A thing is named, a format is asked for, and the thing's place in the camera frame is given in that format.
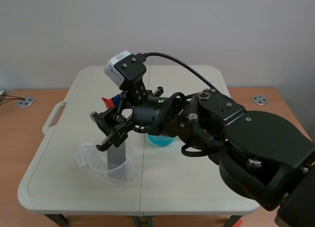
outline table leg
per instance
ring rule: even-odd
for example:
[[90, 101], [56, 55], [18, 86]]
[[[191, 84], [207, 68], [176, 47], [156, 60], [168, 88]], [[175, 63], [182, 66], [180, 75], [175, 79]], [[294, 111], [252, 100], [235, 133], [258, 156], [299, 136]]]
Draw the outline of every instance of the table leg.
[[140, 217], [138, 217], [138, 216], [130, 216], [130, 217], [133, 218], [133, 222], [134, 222], [134, 225], [136, 227], [142, 227], [142, 221], [141, 221]]
[[153, 227], [153, 216], [145, 216], [147, 219], [147, 227]]
[[233, 227], [241, 219], [241, 217], [242, 216], [231, 216], [223, 227]]
[[153, 227], [153, 216], [142, 216], [142, 218], [146, 218], [145, 221], [142, 221], [138, 216], [131, 216], [133, 218], [133, 222], [136, 227]]
[[68, 227], [68, 221], [66, 218], [61, 214], [45, 214], [47, 218], [49, 218], [51, 221], [55, 222], [60, 227]]

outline table handle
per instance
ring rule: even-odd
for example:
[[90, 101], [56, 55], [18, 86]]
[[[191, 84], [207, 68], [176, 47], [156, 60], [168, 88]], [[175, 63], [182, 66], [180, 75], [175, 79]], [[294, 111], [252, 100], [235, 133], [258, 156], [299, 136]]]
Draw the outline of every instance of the table handle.
[[57, 116], [59, 115], [60, 111], [63, 110], [66, 105], [67, 105], [67, 102], [60, 101], [54, 106], [53, 110], [51, 111], [50, 115], [48, 116], [48, 119], [46, 120], [43, 126], [42, 131], [44, 135], [47, 133], [47, 130], [50, 127], [52, 127], [53, 122], [57, 119]]

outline white folding table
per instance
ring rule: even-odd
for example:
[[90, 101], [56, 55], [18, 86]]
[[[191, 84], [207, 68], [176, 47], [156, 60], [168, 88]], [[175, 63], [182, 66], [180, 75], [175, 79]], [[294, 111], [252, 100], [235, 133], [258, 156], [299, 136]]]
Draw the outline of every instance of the white folding table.
[[[229, 95], [219, 70], [206, 65], [193, 68]], [[106, 109], [101, 97], [111, 98], [120, 93], [103, 69], [91, 66], [80, 71], [65, 99], [48, 117], [43, 127], [45, 137], [18, 189], [19, 202], [25, 208], [66, 226], [63, 214], [240, 217], [259, 207], [255, 201], [231, 191], [221, 180], [219, 167], [208, 158], [183, 156], [179, 139], [159, 148], [149, 143], [145, 135], [130, 132], [136, 175], [127, 185], [117, 186], [98, 173], [79, 167], [73, 158], [78, 143], [99, 144], [105, 136], [90, 120], [90, 113]], [[206, 87], [181, 66], [152, 65], [147, 69], [145, 86], [152, 91], [163, 86], [165, 97], [174, 92], [188, 95]], [[53, 125], [62, 109], [61, 117]]]

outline blue object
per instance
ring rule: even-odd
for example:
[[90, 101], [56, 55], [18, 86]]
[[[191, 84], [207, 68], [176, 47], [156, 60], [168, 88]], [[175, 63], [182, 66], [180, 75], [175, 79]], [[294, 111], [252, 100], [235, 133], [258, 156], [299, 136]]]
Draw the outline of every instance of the blue object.
[[154, 136], [154, 135], [148, 135], [149, 140], [159, 147], [165, 147], [169, 144], [171, 144], [175, 138], [174, 137], [165, 137], [165, 136]]
[[113, 99], [112, 99], [112, 101], [113, 101], [115, 107], [118, 107], [118, 106], [119, 106], [119, 103], [120, 103], [120, 94], [114, 96]]

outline metal bracket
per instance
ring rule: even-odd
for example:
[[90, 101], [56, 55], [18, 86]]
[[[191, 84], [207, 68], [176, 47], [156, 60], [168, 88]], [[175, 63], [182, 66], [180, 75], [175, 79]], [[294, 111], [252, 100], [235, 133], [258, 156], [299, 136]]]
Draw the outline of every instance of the metal bracket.
[[21, 99], [18, 102], [18, 107], [24, 108], [32, 105], [34, 103], [34, 98], [33, 97], [26, 97], [25, 99]]
[[268, 103], [268, 99], [263, 95], [252, 96], [252, 101], [257, 105], [266, 105]]

